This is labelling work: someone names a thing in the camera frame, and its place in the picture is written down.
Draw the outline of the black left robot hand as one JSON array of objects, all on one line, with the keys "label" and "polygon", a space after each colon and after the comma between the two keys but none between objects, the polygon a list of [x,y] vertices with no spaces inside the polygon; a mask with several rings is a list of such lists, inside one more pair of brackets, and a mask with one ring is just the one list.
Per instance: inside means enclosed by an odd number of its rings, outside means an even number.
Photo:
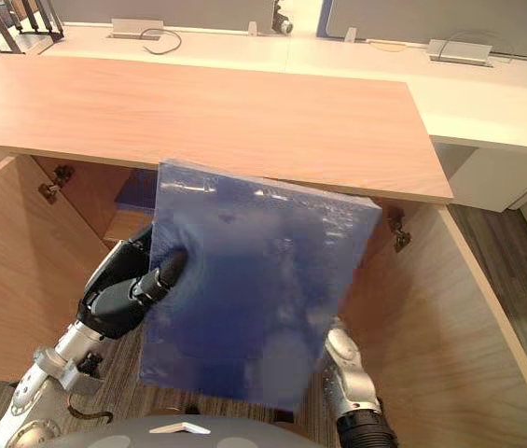
[{"label": "black left robot hand", "polygon": [[152,226],[118,242],[85,285],[76,319],[102,337],[117,340],[136,329],[147,312],[180,280],[188,252],[175,246],[150,266]]}]

